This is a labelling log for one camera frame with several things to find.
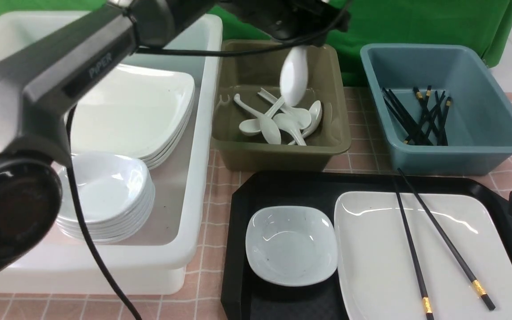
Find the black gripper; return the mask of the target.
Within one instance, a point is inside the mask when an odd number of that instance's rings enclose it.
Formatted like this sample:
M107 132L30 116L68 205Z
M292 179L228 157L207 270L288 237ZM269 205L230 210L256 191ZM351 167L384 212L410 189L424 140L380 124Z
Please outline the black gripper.
M341 8L327 0L222 0L221 8L244 24L262 31L281 43L324 35L349 28L350 2Z

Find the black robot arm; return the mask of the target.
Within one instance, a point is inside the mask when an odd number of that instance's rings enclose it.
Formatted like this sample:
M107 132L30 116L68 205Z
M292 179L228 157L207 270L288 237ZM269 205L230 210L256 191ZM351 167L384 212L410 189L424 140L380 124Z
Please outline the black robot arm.
M216 4L277 45L254 51L167 49ZM0 61L0 271L49 233L62 186L51 164L72 168L70 125L79 100L133 53L236 57L320 46L347 31L350 1L108 0Z

